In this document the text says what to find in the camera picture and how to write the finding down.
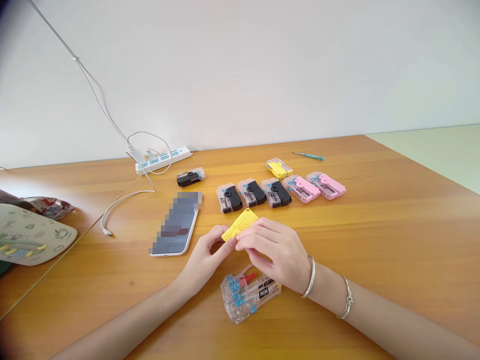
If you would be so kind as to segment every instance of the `transparent plastic case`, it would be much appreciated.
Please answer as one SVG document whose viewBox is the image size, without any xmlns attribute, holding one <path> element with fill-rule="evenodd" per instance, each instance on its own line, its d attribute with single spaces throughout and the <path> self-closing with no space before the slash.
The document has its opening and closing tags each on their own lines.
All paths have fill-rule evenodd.
<svg viewBox="0 0 480 360">
<path fill-rule="evenodd" d="M 235 324 L 240 324 L 268 300 L 282 293 L 282 285 L 266 275 L 262 274 L 254 281 L 255 272 L 245 276 L 252 267 L 250 264 L 238 275 L 225 276 L 220 285 L 225 310 Z"/>
<path fill-rule="evenodd" d="M 276 177 L 263 180 L 260 183 L 261 189 L 265 192 L 268 203 L 272 208 L 278 208 L 280 206 L 288 205 L 292 202 L 292 197 L 290 194 L 281 186 L 281 189 L 274 185 L 275 183 L 280 183 Z"/>
<path fill-rule="evenodd" d="M 197 183 L 206 177 L 205 171 L 201 167 L 197 167 L 196 169 L 179 173 L 176 176 L 176 182 L 178 186 L 185 187 Z"/>
<path fill-rule="evenodd" d="M 347 191 L 341 183 L 320 171 L 314 171 L 308 174 L 306 179 L 315 185 L 320 190 L 320 194 L 327 200 L 338 198 Z"/>
<path fill-rule="evenodd" d="M 233 182 L 218 186 L 216 196 L 220 203 L 220 211 L 224 214 L 240 210 L 243 207 L 242 199 Z"/>
<path fill-rule="evenodd" d="M 293 169 L 280 160 L 278 157 L 266 161 L 266 168 L 271 171 L 271 173 L 277 179 L 285 179 L 287 176 L 294 173 Z"/>
<path fill-rule="evenodd" d="M 307 204 L 320 195 L 320 190 L 298 175 L 291 175 L 281 182 L 302 203 Z"/>
<path fill-rule="evenodd" d="M 240 181 L 237 186 L 238 192 L 245 201 L 247 208 L 261 205 L 267 199 L 265 193 L 253 178 Z"/>
</svg>

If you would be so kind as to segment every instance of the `yellow toy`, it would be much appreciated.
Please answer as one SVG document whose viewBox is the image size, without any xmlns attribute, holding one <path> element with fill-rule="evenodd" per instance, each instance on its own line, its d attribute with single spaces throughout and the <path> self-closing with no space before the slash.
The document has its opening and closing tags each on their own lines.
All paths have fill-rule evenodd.
<svg viewBox="0 0 480 360">
<path fill-rule="evenodd" d="M 225 231 L 225 233 L 221 236 L 223 241 L 227 241 L 228 239 L 236 237 L 240 234 L 243 230 L 247 229 L 252 225 L 252 223 L 258 219 L 258 216 L 254 214 L 252 210 L 245 209 L 244 212 L 240 214 L 240 216 L 235 220 L 235 222 L 230 226 L 230 228 Z"/>
<path fill-rule="evenodd" d="M 294 173 L 294 170 L 280 160 L 278 157 L 274 157 L 266 162 L 266 168 L 271 171 L 277 179 L 285 179 Z"/>
</svg>

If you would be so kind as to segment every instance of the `power strip outlet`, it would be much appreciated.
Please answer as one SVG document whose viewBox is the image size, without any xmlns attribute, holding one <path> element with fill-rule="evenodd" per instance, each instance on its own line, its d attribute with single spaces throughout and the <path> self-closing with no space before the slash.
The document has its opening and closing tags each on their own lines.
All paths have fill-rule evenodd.
<svg viewBox="0 0 480 360">
<path fill-rule="evenodd" d="M 186 146 L 179 147 L 178 149 L 171 151 L 171 163 L 179 162 L 180 160 L 186 159 L 191 157 L 193 154 Z M 159 156 L 152 156 L 142 165 L 145 168 L 146 172 L 148 171 L 155 171 L 161 168 L 164 168 L 170 164 L 170 154 L 165 152 L 160 154 Z M 138 175 L 145 175 L 142 171 L 142 168 L 139 164 L 135 164 L 135 170 Z"/>
</svg>

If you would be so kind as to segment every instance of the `wooden table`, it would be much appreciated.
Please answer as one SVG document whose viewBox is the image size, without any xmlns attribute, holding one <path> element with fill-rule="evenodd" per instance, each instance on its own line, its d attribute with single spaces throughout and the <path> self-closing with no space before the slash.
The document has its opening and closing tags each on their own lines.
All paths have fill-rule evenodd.
<svg viewBox="0 0 480 360">
<path fill-rule="evenodd" d="M 324 162 L 292 154 L 325 156 Z M 480 196 L 366 136 L 208 150 L 153 176 L 160 193 L 130 198 L 111 214 L 113 237 L 96 224 L 1 326 L 18 358 L 45 359 L 149 294 L 181 271 L 199 236 L 230 225 L 239 212 L 220 213 L 216 188 L 248 177 L 271 178 L 267 159 L 280 157 L 294 173 L 321 170 L 347 193 L 309 204 L 253 208 L 293 227 L 310 254 L 336 272 L 480 345 Z M 202 166 L 207 178 L 188 188 L 176 175 Z M 149 189 L 144 176 L 128 191 Z M 148 255 L 169 198 L 203 192 L 190 249 L 184 256 Z M 389 359 L 344 321 L 283 288 L 239 325 L 225 312 L 220 283 L 249 263 L 232 253 L 182 309 L 154 331 L 129 359 Z"/>
<path fill-rule="evenodd" d="M 78 241 L 138 178 L 133 169 L 131 159 L 112 159 L 2 170 L 0 189 L 18 197 L 48 196 L 70 202 L 75 210 L 61 222 L 78 230 Z M 0 276 L 0 318 L 61 256 L 37 266 L 13 264 Z"/>
</svg>

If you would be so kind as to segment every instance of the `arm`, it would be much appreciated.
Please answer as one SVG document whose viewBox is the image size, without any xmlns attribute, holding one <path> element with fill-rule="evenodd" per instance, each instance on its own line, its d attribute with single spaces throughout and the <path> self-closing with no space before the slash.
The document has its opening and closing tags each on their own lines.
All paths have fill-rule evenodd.
<svg viewBox="0 0 480 360">
<path fill-rule="evenodd" d="M 306 291 L 312 268 L 293 229 L 261 218 L 237 239 L 236 249 L 246 250 L 260 271 L 300 294 Z M 354 303 L 345 321 L 395 358 L 480 359 L 480 348 L 465 339 L 351 281 L 348 284 Z M 344 278 L 316 264 L 309 298 L 342 316 L 347 303 Z"/>
<path fill-rule="evenodd" d="M 237 244 L 234 238 L 210 254 L 212 245 L 228 226 L 215 226 L 198 239 L 181 274 L 168 286 L 150 295 L 109 322 L 88 333 L 60 351 L 52 360 L 125 358 L 170 315 L 197 294 L 213 275 L 219 264 Z"/>
</svg>

